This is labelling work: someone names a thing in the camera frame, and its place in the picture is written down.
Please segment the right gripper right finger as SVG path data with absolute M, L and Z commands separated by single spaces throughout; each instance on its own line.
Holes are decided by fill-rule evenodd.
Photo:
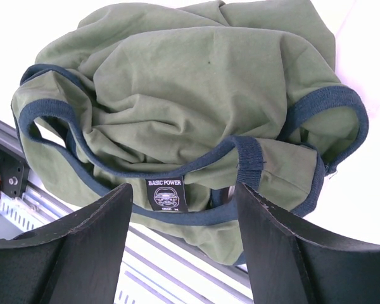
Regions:
M 255 303 L 380 304 L 380 244 L 321 228 L 245 184 L 235 199 Z

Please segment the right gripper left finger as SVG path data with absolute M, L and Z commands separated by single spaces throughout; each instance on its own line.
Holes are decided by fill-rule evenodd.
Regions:
M 132 212 L 122 184 L 50 224 L 0 239 L 0 303 L 113 303 Z

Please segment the green tank top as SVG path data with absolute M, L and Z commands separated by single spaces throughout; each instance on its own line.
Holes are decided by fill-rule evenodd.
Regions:
M 359 95 L 310 1 L 101 8 L 38 55 L 13 95 L 42 183 L 86 206 L 131 184 L 131 221 L 245 262 L 234 188 L 304 217 L 365 141 Z

